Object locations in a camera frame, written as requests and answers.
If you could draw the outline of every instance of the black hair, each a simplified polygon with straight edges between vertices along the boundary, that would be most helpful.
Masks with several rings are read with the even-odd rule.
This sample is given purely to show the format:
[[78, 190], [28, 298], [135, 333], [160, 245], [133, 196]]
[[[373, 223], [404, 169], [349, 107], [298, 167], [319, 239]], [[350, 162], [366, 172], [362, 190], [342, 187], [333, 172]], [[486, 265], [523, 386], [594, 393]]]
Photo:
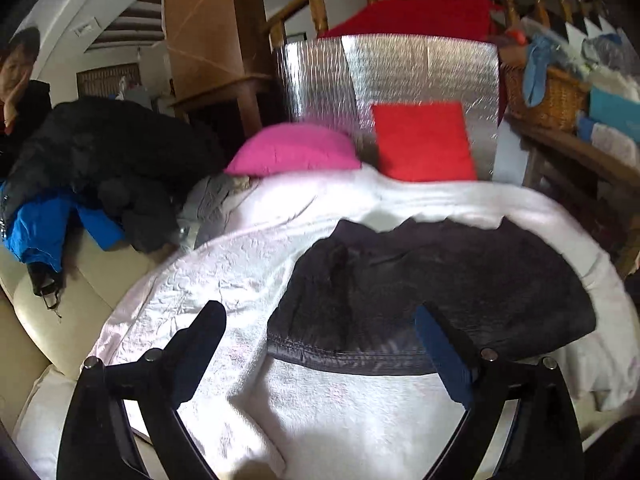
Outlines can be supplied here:
[[22, 47], [25, 56], [31, 57], [34, 61], [38, 58], [40, 31], [37, 27], [27, 27], [15, 34], [6, 48], [0, 52], [0, 64], [19, 47]]

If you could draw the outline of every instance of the blue jacket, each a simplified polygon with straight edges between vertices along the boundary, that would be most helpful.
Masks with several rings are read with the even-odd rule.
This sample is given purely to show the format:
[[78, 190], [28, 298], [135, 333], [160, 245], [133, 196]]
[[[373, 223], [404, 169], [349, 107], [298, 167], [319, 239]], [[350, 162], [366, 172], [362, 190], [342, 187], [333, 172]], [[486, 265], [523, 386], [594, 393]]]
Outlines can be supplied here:
[[80, 205], [71, 192], [60, 191], [21, 206], [4, 245], [22, 263], [42, 262], [60, 272], [66, 223], [74, 209], [103, 251], [124, 239], [122, 229], [104, 211]]

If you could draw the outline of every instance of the metal screw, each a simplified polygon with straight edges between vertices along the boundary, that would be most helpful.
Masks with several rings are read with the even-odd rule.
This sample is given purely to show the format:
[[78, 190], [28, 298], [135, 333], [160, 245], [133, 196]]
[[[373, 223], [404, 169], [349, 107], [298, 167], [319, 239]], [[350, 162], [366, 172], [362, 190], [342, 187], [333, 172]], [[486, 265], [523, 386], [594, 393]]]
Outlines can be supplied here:
[[98, 359], [95, 355], [90, 355], [87, 359], [84, 360], [83, 366], [88, 370], [89, 368], [93, 368], [99, 362], [100, 359]]
[[545, 368], [549, 368], [549, 370], [558, 368], [558, 362], [552, 357], [543, 357], [542, 364], [545, 365]]
[[498, 358], [498, 352], [491, 348], [483, 348], [480, 352], [480, 357], [485, 361], [495, 361]]
[[162, 355], [162, 350], [159, 348], [150, 348], [149, 350], [147, 350], [145, 352], [145, 354], [142, 356], [143, 359], [145, 361], [156, 361], [160, 358], [160, 356]]

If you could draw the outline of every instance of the pink pillow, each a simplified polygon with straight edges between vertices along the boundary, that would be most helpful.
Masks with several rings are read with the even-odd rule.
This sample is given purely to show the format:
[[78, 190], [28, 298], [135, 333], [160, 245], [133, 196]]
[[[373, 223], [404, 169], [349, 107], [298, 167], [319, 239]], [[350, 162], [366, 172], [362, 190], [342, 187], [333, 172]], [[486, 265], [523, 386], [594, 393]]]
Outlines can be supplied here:
[[268, 176], [287, 171], [357, 170], [361, 166], [345, 134], [316, 124], [282, 123], [247, 140], [225, 173]]

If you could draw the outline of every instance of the white cloth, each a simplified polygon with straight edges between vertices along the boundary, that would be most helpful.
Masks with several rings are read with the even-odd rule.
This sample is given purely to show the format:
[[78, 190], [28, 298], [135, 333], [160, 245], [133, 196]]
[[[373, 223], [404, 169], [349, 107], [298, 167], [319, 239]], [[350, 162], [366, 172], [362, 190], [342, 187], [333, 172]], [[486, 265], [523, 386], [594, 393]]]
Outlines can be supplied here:
[[[260, 460], [286, 479], [422, 478], [463, 413], [436, 374], [349, 376], [265, 357], [266, 322], [300, 254], [340, 218], [389, 230], [411, 216], [487, 229], [508, 216], [538, 234], [572, 265], [598, 320], [593, 333], [555, 352], [572, 394], [598, 391], [604, 408], [633, 394], [640, 356], [635, 309], [608, 256], [561, 206], [529, 189], [406, 184], [367, 166], [264, 179], [228, 224], [264, 222], [216, 238], [137, 284], [93, 353], [107, 364], [136, 360], [148, 348], [163, 348], [208, 300], [218, 300], [227, 311], [225, 335], [193, 399], [179, 409], [218, 474]], [[137, 406], [127, 409], [133, 427], [144, 431]], [[504, 417], [480, 478], [500, 455], [510, 420]]]
[[591, 132], [591, 143], [640, 173], [640, 147], [628, 135], [613, 126], [595, 123]]

